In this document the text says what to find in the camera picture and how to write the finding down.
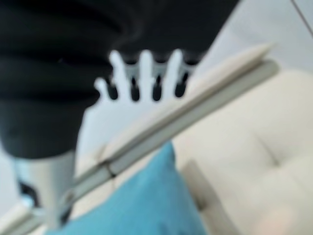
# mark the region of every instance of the cream leather couch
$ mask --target cream leather couch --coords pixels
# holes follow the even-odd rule
[[[312,74],[280,72],[173,143],[209,234],[313,234]],[[81,200],[74,217],[104,201],[150,157]],[[94,163],[88,158],[81,166]]]

